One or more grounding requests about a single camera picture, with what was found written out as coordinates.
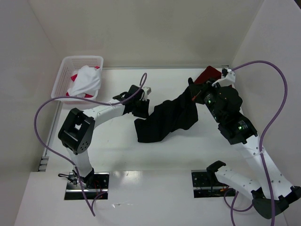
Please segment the black t shirt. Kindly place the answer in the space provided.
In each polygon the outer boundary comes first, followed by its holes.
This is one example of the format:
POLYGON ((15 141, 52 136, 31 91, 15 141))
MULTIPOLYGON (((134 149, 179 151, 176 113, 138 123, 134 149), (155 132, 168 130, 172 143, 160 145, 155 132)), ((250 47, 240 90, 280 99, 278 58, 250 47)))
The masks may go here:
POLYGON ((179 97, 155 106, 148 118, 137 119, 134 124, 139 143, 156 143, 178 129, 190 129, 197 121, 196 103, 186 88, 179 97))

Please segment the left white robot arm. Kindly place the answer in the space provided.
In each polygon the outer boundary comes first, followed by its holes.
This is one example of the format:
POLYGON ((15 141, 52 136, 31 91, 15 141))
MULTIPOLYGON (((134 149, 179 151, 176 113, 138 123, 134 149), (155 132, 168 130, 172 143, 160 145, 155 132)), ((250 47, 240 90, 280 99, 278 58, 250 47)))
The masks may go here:
POLYGON ((150 87, 132 85, 127 92, 114 96, 108 105, 99 105, 84 111, 73 108, 69 111, 58 138, 66 147, 71 161, 75 164, 73 172, 84 183, 84 187, 94 185, 94 169, 88 156, 94 129, 101 124, 125 114, 131 113, 139 118, 149 116, 150 87))

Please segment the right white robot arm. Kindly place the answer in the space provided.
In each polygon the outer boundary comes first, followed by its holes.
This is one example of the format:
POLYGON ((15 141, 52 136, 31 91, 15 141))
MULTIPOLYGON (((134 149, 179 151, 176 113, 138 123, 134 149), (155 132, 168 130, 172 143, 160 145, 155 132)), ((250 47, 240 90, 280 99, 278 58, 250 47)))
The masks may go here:
POLYGON ((284 177, 263 147, 257 130, 240 111, 243 100, 238 92, 211 80, 195 84, 189 79, 188 84, 192 101, 208 108, 222 136, 243 156, 256 179, 235 173, 222 161, 207 167, 212 177, 250 199, 265 219, 274 219, 299 200, 300 186, 293 186, 284 177))

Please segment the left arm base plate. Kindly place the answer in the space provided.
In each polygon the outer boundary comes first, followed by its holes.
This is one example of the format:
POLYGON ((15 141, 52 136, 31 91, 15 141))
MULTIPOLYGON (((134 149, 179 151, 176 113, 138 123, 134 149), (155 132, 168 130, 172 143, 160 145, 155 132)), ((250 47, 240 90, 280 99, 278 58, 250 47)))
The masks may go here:
MULTIPOLYGON (((70 172, 69 174, 60 174, 60 176, 67 179, 64 200, 83 200, 84 197, 79 185, 79 180, 74 175, 74 173, 70 172)), ((95 172, 92 185, 89 185, 87 187, 86 184, 83 183, 83 188, 87 199, 93 200, 97 195, 103 193, 98 199, 107 200, 109 178, 109 172, 95 172)))

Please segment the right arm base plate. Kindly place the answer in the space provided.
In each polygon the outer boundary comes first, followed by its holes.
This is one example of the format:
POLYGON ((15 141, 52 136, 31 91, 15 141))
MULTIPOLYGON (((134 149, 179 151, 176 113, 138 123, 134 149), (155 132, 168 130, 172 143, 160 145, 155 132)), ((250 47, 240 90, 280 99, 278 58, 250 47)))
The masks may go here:
POLYGON ((214 181, 212 182, 205 170, 191 171, 194 198, 215 198, 235 196, 235 190, 226 184, 214 181))

